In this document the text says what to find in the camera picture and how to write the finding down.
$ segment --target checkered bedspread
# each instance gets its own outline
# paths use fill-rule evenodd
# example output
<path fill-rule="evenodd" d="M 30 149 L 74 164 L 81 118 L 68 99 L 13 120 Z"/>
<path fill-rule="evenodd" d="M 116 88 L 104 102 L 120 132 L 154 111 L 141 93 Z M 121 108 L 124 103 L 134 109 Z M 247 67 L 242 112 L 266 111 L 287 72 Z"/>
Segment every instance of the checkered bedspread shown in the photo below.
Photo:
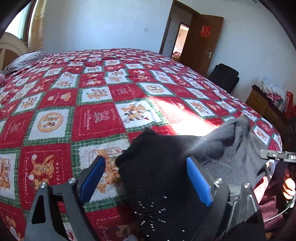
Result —
<path fill-rule="evenodd" d="M 206 135 L 247 115 L 268 148 L 281 150 L 279 134 L 254 110 L 188 67 L 150 51 L 49 55 L 11 75 L 0 88 L 0 103 L 0 217 L 17 240 L 24 237 L 40 183 L 77 177 L 97 155 L 107 166 L 84 206 L 86 215 L 101 240 L 136 240 L 139 228 L 125 204 L 115 159 L 145 127 L 161 134 Z M 62 216 L 69 239 L 75 240 Z"/>

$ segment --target metal bolt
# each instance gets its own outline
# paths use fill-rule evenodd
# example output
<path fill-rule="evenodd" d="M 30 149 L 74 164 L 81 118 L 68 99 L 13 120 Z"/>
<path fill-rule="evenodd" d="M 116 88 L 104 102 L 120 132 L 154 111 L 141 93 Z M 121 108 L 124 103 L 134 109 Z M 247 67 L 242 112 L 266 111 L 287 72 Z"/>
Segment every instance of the metal bolt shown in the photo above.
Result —
<path fill-rule="evenodd" d="M 215 179 L 216 184 L 221 184 L 223 182 L 222 178 Z"/>
<path fill-rule="evenodd" d="M 68 180 L 68 183 L 70 183 L 70 184 L 73 184 L 73 183 L 75 183 L 76 182 L 76 178 L 74 178 L 74 177 L 71 177 L 71 178 L 69 178 L 69 180 Z"/>
<path fill-rule="evenodd" d="M 245 188 L 250 188 L 251 187 L 251 184 L 250 183 L 244 183 L 244 187 Z"/>
<path fill-rule="evenodd" d="M 47 183 L 46 183 L 46 182 L 42 182 L 42 183 L 40 184 L 40 187 L 41 187 L 41 188 L 45 188 L 45 187 L 47 187 Z"/>

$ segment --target wooden door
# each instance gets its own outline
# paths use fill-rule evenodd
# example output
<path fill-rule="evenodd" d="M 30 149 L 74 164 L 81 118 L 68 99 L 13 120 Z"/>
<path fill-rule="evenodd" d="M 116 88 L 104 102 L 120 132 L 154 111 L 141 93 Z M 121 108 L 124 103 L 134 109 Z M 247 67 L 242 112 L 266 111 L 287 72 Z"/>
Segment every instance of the wooden door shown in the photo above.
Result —
<path fill-rule="evenodd" d="M 206 76 L 219 39 L 223 20 L 223 17 L 195 13 L 179 62 Z"/>

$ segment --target curtain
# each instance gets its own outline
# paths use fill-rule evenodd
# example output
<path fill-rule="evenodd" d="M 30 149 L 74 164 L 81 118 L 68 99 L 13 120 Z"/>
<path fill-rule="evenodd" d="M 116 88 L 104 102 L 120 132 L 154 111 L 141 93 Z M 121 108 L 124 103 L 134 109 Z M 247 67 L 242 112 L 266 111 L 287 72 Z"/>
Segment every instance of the curtain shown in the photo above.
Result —
<path fill-rule="evenodd" d="M 28 53 L 43 48 L 43 20 L 47 0 L 37 0 L 31 17 L 28 35 Z"/>

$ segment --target white wall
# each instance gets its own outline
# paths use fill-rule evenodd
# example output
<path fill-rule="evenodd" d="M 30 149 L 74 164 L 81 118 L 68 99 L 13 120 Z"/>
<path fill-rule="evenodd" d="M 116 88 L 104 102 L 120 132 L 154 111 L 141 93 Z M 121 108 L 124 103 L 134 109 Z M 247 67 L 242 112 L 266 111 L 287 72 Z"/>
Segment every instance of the white wall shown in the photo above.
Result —
<path fill-rule="evenodd" d="M 48 0 L 42 50 L 132 47 L 159 52 L 172 1 Z"/>
<path fill-rule="evenodd" d="M 252 0 L 181 2 L 201 14 L 224 17 L 209 73 L 219 63 L 236 69 L 235 97 L 245 101 L 263 76 L 296 95 L 296 50 L 264 6 Z M 158 52 L 171 5 L 172 0 L 49 0 L 43 51 L 132 47 Z"/>
<path fill-rule="evenodd" d="M 190 26 L 192 14 L 173 6 L 171 13 L 172 20 L 170 22 L 170 27 L 168 29 L 168 35 L 165 40 L 165 45 L 163 48 L 163 56 L 170 58 L 175 46 L 176 36 L 179 32 L 180 23 Z"/>
<path fill-rule="evenodd" d="M 245 102 L 263 76 L 296 95 L 296 50 L 261 3 L 252 0 L 181 0 L 201 14 L 224 17 L 224 26 L 208 73 L 223 63 L 239 72 L 232 95 Z"/>

